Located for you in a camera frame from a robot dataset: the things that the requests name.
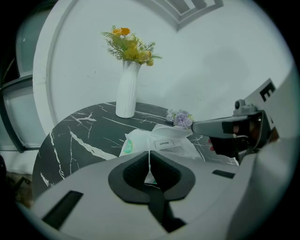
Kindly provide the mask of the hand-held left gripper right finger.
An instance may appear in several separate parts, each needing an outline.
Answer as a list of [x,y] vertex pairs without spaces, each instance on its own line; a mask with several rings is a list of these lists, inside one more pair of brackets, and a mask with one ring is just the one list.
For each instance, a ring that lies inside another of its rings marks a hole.
[[150,152],[150,171],[167,201],[184,199],[195,185],[195,174],[155,151]]

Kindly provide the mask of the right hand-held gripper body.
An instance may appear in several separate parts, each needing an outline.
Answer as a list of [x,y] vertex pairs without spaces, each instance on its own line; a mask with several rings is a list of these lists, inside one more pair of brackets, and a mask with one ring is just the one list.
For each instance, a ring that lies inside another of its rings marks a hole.
[[218,155],[235,158],[239,163],[249,154],[257,153],[270,141],[274,122],[265,109],[265,103],[276,91],[269,78],[245,99],[235,101],[231,117],[218,118],[216,121],[228,120],[228,128],[238,127],[233,138],[211,137],[214,151]]

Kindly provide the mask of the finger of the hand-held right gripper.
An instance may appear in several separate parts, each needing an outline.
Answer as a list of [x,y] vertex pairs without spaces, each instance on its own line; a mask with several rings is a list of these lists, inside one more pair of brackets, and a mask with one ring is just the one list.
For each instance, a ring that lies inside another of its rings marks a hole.
[[[191,126],[193,133],[214,137],[214,138],[232,138],[233,137],[233,117],[219,118],[213,120],[197,121]],[[222,124],[229,123],[229,130],[223,130]]]

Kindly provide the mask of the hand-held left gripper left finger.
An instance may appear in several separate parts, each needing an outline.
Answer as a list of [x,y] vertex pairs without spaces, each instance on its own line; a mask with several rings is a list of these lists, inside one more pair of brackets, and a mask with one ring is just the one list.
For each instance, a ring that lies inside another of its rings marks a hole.
[[150,197],[143,192],[148,173],[149,153],[144,151],[112,169],[108,176],[108,183],[111,190],[124,202],[149,204]]

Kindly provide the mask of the white plastic bag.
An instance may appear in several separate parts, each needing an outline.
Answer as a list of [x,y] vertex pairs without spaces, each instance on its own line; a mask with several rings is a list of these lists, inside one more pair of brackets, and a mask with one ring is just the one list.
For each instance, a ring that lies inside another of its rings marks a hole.
[[151,131],[135,129],[125,134],[126,140],[120,156],[153,150],[185,167],[191,168],[196,162],[204,162],[203,157],[188,140],[188,137],[183,140],[182,147],[156,150],[154,144],[151,143],[150,133]]

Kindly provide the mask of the purple flower bunch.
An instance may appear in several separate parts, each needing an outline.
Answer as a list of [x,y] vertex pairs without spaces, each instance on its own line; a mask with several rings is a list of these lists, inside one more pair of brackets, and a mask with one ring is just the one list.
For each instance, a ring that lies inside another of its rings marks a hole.
[[175,111],[169,109],[166,112],[166,120],[171,122],[174,126],[178,126],[183,129],[190,129],[193,124],[193,115],[182,109]]

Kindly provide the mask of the round black marble table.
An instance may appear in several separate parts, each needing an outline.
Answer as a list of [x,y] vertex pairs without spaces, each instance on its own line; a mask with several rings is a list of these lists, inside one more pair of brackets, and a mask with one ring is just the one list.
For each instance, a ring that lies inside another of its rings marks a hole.
[[151,131],[157,124],[170,126],[167,109],[137,103],[135,114],[123,119],[115,103],[83,108],[63,119],[48,134],[36,156],[32,191],[37,199],[47,189],[85,166],[116,158],[129,132]]

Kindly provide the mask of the white ribbed vase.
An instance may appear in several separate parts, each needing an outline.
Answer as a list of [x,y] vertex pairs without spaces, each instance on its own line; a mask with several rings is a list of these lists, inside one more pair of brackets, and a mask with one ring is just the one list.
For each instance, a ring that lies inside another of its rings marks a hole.
[[131,118],[135,114],[138,73],[141,64],[134,61],[123,62],[123,73],[117,91],[116,115]]

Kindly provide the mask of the orange yellow flower bouquet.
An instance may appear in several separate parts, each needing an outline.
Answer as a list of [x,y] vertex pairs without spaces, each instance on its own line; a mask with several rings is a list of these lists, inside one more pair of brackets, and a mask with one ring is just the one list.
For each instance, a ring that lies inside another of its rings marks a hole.
[[154,60],[162,57],[154,53],[156,43],[144,43],[129,28],[116,28],[112,26],[111,31],[101,33],[107,43],[107,51],[120,61],[135,62],[140,65],[153,66]]

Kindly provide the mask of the black framed window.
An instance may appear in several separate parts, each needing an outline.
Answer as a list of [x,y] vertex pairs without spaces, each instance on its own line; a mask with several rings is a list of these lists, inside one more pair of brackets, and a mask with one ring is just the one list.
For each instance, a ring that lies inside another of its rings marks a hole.
[[49,13],[39,9],[26,17],[0,55],[0,150],[37,150],[45,139],[33,94],[33,60]]

